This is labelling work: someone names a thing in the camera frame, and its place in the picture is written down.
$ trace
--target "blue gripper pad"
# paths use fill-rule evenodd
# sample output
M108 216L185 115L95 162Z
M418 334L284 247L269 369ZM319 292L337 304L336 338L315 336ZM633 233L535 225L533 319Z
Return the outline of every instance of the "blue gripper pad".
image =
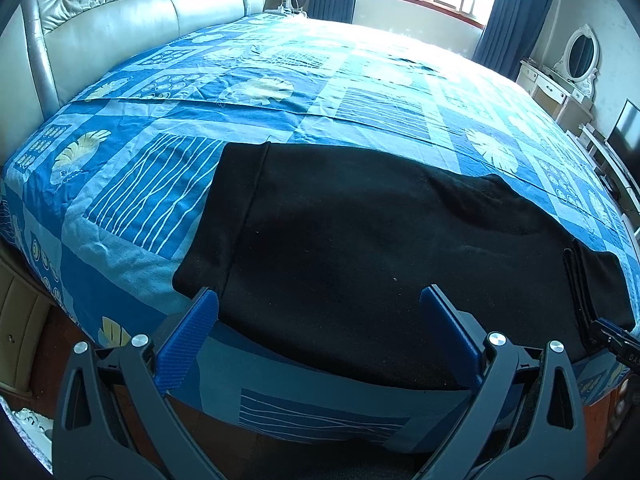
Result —
M484 380L482 351L456 315L458 311L436 286L422 291L420 309L434 346L442 353L456 381L476 394Z
M218 320L218 295L204 290L156 354L154 381L161 394L182 384L207 335Z

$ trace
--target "white dresser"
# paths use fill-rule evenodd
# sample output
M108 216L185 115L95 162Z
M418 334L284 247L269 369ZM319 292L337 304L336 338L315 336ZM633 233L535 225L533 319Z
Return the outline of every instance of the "white dresser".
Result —
M599 62L600 44L591 27L583 25L569 38L553 69L521 61L517 83L564 131L579 136L580 125L593 120Z
M551 69L540 70L524 60L520 63L516 82L564 131L579 136L580 126L593 119L591 100Z

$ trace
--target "leather headboard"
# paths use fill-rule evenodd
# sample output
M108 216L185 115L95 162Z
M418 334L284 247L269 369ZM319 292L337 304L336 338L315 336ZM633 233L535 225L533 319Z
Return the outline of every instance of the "leather headboard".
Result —
M0 36L0 165L117 64L265 0L23 0Z

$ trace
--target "cabinet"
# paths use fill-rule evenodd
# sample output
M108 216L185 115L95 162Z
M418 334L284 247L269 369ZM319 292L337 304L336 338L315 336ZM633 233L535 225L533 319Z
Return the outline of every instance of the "cabinet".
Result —
M545 72L526 61L520 62L516 83L564 130L580 135L580 126L593 120L591 101L571 83L550 69Z
M30 396L31 365L53 298L0 241L0 390Z
M632 177L622 160L590 124L580 129L581 139L585 140L585 150L593 165L605 173L617 188L620 198L617 200L620 213L624 213L632 226L633 238L640 240L640 186Z

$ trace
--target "wooden floor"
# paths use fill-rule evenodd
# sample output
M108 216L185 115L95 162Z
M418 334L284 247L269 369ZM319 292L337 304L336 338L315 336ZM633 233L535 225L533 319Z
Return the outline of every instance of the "wooden floor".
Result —
M81 340L86 340L82 331L60 308L52 307L31 373L33 396L22 399L0 391L12 409L29 408L48 418L54 418L56 398L66 361L73 346ZM158 456L138 420L125 389L117 390L116 394L140 453L153 462L159 463ZM185 428L229 480L241 479L243 472L253 468L256 463L268 462L271 455L284 453L291 456L309 448L302 444L284 443L236 428L198 412L178 400L171 399L171 402ZM589 469L598 462L598 455L606 439L607 423L615 403L616 393L614 392L596 405L584 410L588 434Z

